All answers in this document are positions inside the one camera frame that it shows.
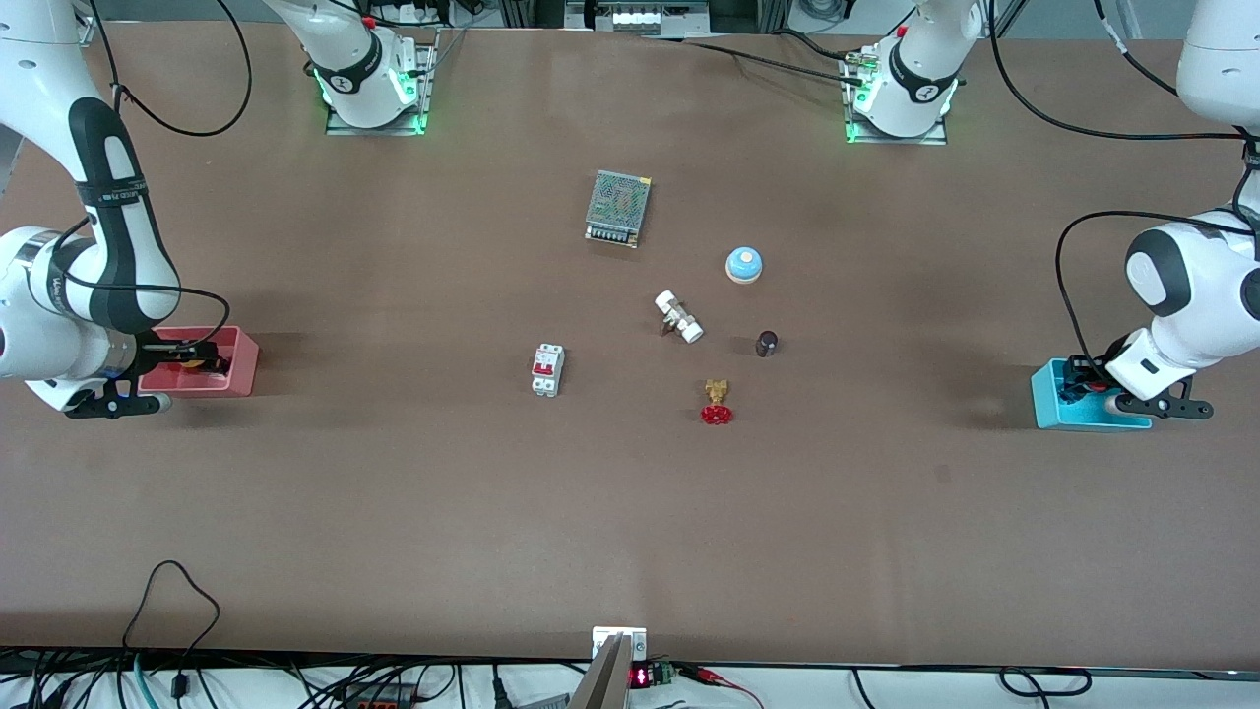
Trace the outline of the pink plastic bin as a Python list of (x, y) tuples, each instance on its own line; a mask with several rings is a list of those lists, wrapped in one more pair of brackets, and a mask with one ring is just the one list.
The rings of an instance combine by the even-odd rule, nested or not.
[(183, 372), (176, 363), (164, 363), (139, 378), (139, 390), (165, 392), (171, 398), (247, 398), (252, 394), (261, 349), (253, 337), (237, 326), (220, 327), (209, 337), (217, 343), (220, 356), (232, 359), (232, 372), (220, 378), (195, 377)]

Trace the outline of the cyan plastic bin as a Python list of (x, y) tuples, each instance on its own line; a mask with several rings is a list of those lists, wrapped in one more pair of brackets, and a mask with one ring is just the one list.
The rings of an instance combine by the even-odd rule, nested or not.
[(1068, 389), (1068, 359), (1053, 358), (1031, 377), (1034, 416), (1040, 429), (1124, 432), (1150, 429), (1149, 418), (1118, 413), (1109, 408), (1111, 392), (1084, 392), (1074, 400), (1065, 398)]

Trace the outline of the white red circuit breaker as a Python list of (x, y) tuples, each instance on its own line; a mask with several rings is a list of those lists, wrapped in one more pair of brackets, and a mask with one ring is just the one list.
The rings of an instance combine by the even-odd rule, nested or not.
[(558, 395), (564, 368), (566, 350), (554, 343), (541, 343), (536, 348), (530, 377), (532, 390), (541, 398)]

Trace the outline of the white pipe fitting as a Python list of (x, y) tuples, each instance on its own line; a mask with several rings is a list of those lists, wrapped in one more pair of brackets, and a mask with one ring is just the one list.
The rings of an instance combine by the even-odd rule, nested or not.
[(699, 337), (706, 335), (706, 327), (701, 326), (687, 305), (672, 290), (656, 295), (654, 303), (662, 311), (659, 335), (667, 336), (674, 332), (684, 343), (697, 343)]

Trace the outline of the black power strip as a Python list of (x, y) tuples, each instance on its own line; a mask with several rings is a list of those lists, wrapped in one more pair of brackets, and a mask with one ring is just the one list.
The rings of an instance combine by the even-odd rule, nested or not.
[(471, 26), (498, 10), (498, 0), (355, 0), (365, 15), (388, 26)]

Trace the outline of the metal mesh power supply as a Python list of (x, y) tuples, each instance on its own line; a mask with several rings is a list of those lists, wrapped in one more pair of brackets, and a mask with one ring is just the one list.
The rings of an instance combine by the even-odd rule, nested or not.
[(636, 248), (651, 184), (648, 176), (598, 170), (585, 217), (585, 239)]

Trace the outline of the red clip lead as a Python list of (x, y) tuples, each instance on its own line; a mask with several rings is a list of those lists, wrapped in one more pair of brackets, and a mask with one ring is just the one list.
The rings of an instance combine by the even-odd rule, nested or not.
[(688, 678), (688, 680), (701, 683), (701, 685), (707, 688), (740, 693), (743, 696), (747, 696), (747, 699), (750, 699), (757, 709), (766, 709), (757, 694), (743, 688), (742, 685), (738, 685), (738, 683), (730, 681), (728, 678), (719, 675), (719, 672), (712, 672), (712, 670), (706, 666), (698, 666), (688, 662), (673, 662), (673, 667), (677, 674), (680, 674), (680, 678)]

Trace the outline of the silver control box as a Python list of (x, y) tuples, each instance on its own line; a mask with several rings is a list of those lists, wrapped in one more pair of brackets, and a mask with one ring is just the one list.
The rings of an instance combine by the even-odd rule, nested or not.
[(564, 0), (562, 20), (564, 29), (665, 39), (712, 31), (707, 0)]

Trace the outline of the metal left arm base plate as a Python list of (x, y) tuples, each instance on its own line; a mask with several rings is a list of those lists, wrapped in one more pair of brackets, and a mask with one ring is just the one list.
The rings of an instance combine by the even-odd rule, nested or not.
[(945, 115), (958, 76), (930, 81), (905, 65), (898, 52), (867, 47), (839, 62), (848, 144), (948, 144)]

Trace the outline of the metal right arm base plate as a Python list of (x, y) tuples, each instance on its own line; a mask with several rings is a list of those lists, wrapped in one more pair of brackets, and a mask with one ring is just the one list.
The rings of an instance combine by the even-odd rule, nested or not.
[(436, 48), (373, 33), (374, 47), (346, 69), (315, 67), (329, 135), (418, 136), (428, 122)]

